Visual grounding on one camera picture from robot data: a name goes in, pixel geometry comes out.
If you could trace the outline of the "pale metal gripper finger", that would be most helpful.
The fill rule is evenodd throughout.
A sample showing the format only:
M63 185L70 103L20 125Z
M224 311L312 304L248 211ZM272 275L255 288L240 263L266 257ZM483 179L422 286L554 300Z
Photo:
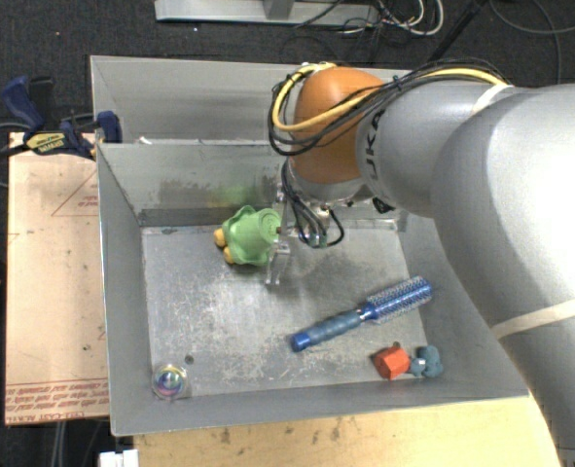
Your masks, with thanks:
M289 232L289 201L282 191L276 195L276 211L280 215L280 225L277 228L278 234L288 234Z
M267 264L266 286L276 286L280 283L282 273L285 271L291 256L291 249L286 240L278 240L270 249Z

